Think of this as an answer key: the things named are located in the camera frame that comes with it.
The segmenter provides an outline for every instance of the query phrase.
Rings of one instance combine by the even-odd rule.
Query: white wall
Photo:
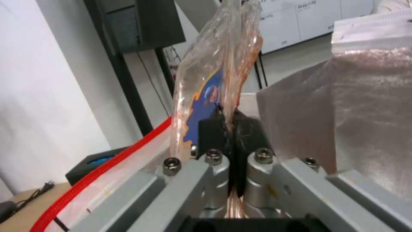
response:
[[[0,175],[14,192],[65,181],[110,149],[34,0],[0,0]]]

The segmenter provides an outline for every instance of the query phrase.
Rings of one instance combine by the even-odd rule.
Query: black pole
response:
[[[263,67],[263,62],[262,62],[262,51],[259,52],[259,61],[260,61],[260,67],[262,68],[262,73],[263,73],[263,79],[265,81],[266,87],[267,85],[267,79],[266,79],[266,73],[265,73],[265,68]]]
[[[150,123],[149,117],[147,116],[145,106],[143,105],[142,99],[137,91],[123,54],[121,54],[116,44],[116,40],[114,39],[115,37],[111,29],[105,26],[104,16],[101,14],[96,1],[84,0],[84,3],[89,11],[90,17],[93,21],[94,27],[97,30],[103,47],[105,48],[107,56],[113,66],[126,100],[130,106],[137,125],[139,126],[140,132],[143,136],[145,136],[153,130],[153,127]]]
[[[172,73],[170,72],[169,64],[167,63],[166,56],[164,55],[163,48],[158,47],[154,49],[156,53],[157,60],[159,61],[160,68],[162,69],[164,79],[166,80],[167,87],[169,88],[170,94],[173,97],[175,92],[175,80],[173,79]]]
[[[260,80],[260,74],[259,74],[259,69],[258,69],[258,64],[257,64],[257,62],[255,61],[255,73],[256,73],[256,78],[257,78],[257,83],[259,84],[259,89],[261,90],[262,89],[262,82],[261,82],[261,80]]]

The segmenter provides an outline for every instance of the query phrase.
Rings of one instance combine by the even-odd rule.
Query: wooden table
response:
[[[28,203],[23,209],[0,224],[0,231],[29,231],[41,214],[53,204],[61,195],[70,189],[69,183],[56,184],[54,188]],[[21,192],[10,201],[25,200],[37,189]]]

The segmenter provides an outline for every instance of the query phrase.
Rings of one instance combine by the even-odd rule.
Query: black device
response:
[[[259,148],[272,150],[260,120],[247,117],[236,110],[233,131],[229,133],[221,107],[209,118],[199,121],[197,146],[199,157],[209,149],[218,149],[229,159],[233,164],[229,171],[229,191],[235,185],[238,196],[243,196],[245,190],[249,154]]]
[[[115,157],[126,148],[128,147],[122,147],[107,152],[101,152],[87,156],[66,174],[66,179],[69,181],[70,185],[73,186],[85,175],[89,174],[91,171],[98,168],[103,163]]]
[[[10,218],[16,209],[17,205],[12,201],[0,203],[0,223]]]
[[[173,0],[135,0],[106,13],[121,53],[168,47],[185,42]]]

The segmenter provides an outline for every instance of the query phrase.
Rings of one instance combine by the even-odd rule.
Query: black cable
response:
[[[161,97],[160,97],[160,95],[159,95],[159,92],[157,91],[157,89],[156,89],[156,87],[155,87],[155,84],[153,83],[152,77],[151,77],[149,71],[147,70],[145,63],[143,62],[142,57],[140,56],[139,52],[136,52],[136,53],[137,53],[137,56],[138,56],[139,59],[140,59],[140,62],[142,62],[142,65],[143,65],[143,67],[144,67],[145,70],[146,70],[146,73],[147,73],[147,76],[149,77],[150,83],[152,84],[152,86],[153,86],[153,88],[154,88],[154,91],[156,92],[156,94],[157,94],[157,96],[158,96],[158,98],[159,98],[159,100],[160,100],[160,103],[162,104],[163,109],[164,109],[164,111],[166,112],[166,115],[169,117],[169,113],[167,112],[167,109],[166,109],[166,107],[164,106],[164,103],[163,103],[163,101],[162,101],[162,99],[161,99]]]
[[[179,62],[182,62],[182,59],[180,58],[179,54],[177,53],[175,47],[173,47],[173,45],[172,45],[171,47],[172,47],[173,51],[174,51],[175,54],[176,54],[176,57],[175,57],[175,58],[178,58],[178,59],[179,59]]]
[[[255,73],[256,73],[257,83],[259,85],[259,89],[261,90],[262,89],[262,81],[260,80],[258,62],[255,61],[255,63],[253,65],[255,66]]]
[[[267,79],[266,79],[266,73],[265,73],[265,68],[263,67],[263,62],[262,62],[262,51],[259,52],[259,61],[260,61],[260,67],[262,68],[262,73],[263,73],[263,79],[265,81],[266,87],[267,85]]]
[[[27,198],[26,200],[22,200],[22,201],[17,202],[16,203],[16,210],[13,212],[13,214],[19,212],[28,203],[30,203],[34,199],[38,198],[39,196],[43,195],[45,192],[49,191],[53,187],[54,187],[54,183],[52,181],[49,181],[49,182],[45,183],[43,188],[34,191],[34,193],[32,193],[29,198]]]

